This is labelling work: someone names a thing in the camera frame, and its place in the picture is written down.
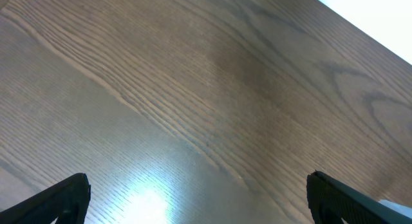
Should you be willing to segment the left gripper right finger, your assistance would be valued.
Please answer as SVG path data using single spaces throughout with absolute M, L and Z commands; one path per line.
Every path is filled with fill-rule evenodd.
M 410 217 L 321 171 L 308 175 L 306 182 L 308 208 L 316 224 L 411 224 Z

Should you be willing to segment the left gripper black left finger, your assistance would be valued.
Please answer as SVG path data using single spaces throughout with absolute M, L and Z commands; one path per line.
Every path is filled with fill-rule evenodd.
M 1 212 L 2 224 L 83 224 L 91 200 L 91 185 L 76 173 Z

